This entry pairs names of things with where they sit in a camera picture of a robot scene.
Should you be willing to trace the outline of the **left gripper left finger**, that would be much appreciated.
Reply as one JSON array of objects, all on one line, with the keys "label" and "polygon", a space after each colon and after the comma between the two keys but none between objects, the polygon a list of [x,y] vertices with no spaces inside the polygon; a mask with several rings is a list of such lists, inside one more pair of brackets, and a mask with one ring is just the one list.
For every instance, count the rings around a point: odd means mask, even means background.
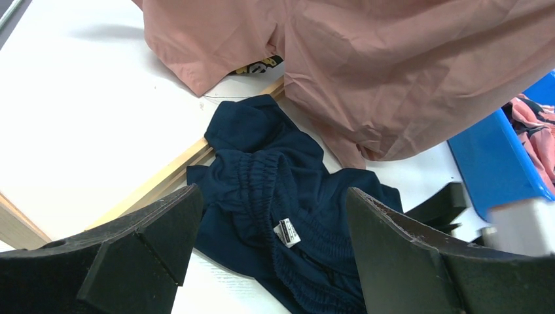
[{"label": "left gripper left finger", "polygon": [[1,254],[2,313],[170,313],[202,217],[196,185],[38,249]]}]

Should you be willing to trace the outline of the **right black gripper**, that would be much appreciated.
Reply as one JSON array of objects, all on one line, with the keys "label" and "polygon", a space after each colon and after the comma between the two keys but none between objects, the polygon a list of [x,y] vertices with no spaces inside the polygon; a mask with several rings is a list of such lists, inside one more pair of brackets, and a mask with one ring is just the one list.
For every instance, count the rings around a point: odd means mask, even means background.
[{"label": "right black gripper", "polygon": [[451,234],[461,226],[454,220],[468,207],[463,184],[451,182],[405,215],[440,232]]}]

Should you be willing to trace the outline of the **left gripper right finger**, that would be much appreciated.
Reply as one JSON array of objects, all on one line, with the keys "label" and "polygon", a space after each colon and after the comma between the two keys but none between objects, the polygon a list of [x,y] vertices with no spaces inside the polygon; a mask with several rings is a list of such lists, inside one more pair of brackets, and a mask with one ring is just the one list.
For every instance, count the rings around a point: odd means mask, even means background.
[{"label": "left gripper right finger", "polygon": [[459,240],[358,188],[346,213],[368,313],[553,313],[554,256]]}]

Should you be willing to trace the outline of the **pink shark print shorts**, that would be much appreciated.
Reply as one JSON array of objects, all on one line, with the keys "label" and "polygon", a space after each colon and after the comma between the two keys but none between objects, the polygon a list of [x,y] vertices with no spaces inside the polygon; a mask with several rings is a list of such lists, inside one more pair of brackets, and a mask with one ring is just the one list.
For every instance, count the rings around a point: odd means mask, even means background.
[{"label": "pink shark print shorts", "polygon": [[520,94],[502,106],[502,110],[536,172],[554,193],[554,106]]}]

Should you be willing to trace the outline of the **navy blue shorts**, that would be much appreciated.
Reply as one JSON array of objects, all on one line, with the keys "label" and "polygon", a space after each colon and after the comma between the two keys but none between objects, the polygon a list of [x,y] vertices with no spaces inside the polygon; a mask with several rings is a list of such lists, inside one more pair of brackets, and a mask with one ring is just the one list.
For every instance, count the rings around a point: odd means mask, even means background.
[{"label": "navy blue shorts", "polygon": [[292,313],[365,313],[346,194],[402,211],[399,191],[369,170],[330,173],[320,145],[268,95],[221,102],[205,139],[215,160],[187,169],[204,199],[196,248]]}]

